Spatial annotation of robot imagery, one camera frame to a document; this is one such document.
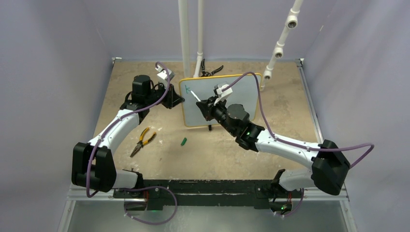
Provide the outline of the white green marker pen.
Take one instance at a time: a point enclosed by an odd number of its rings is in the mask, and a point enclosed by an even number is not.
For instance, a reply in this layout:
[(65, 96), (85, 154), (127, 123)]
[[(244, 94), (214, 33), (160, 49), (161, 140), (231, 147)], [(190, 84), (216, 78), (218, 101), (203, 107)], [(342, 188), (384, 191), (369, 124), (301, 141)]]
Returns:
[(200, 98), (194, 93), (194, 91), (191, 90), (190, 92), (194, 96), (194, 98), (196, 99), (197, 102), (201, 101)]

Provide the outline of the green marker cap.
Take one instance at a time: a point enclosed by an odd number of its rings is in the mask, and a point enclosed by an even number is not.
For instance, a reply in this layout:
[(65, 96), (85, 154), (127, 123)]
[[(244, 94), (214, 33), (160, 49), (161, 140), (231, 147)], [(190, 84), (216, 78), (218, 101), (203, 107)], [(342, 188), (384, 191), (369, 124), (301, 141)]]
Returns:
[(181, 146), (184, 146), (185, 143), (186, 143), (186, 141), (187, 141), (187, 138), (184, 138), (184, 139), (182, 140), (182, 142), (181, 142)]

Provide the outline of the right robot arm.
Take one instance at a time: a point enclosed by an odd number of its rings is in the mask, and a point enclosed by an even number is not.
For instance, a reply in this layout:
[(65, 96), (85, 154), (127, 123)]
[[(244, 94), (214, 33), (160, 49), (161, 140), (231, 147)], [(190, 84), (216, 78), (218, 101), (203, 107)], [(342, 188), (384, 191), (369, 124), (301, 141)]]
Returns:
[(226, 106), (225, 101), (215, 100), (216, 97), (210, 97), (196, 102), (196, 106), (205, 120), (216, 120), (241, 148), (279, 155), (304, 166), (302, 170), (281, 170), (276, 174), (271, 184), (276, 196), (313, 187), (330, 195), (341, 192), (351, 164), (333, 141), (319, 144), (271, 135), (268, 129), (250, 121), (243, 105)]

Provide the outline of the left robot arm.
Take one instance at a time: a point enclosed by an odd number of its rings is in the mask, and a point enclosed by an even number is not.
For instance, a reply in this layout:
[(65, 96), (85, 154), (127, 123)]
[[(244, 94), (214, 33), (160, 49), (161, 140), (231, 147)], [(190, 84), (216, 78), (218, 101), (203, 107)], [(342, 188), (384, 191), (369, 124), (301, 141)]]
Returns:
[(184, 101), (170, 83), (173, 74), (161, 71), (157, 77), (158, 83), (154, 84), (148, 75), (135, 76), (132, 90), (110, 124), (90, 141), (74, 146), (72, 184), (101, 192), (125, 189), (133, 198), (144, 193), (142, 174), (117, 169), (113, 156), (128, 134), (145, 119), (150, 108), (161, 104), (171, 109)]

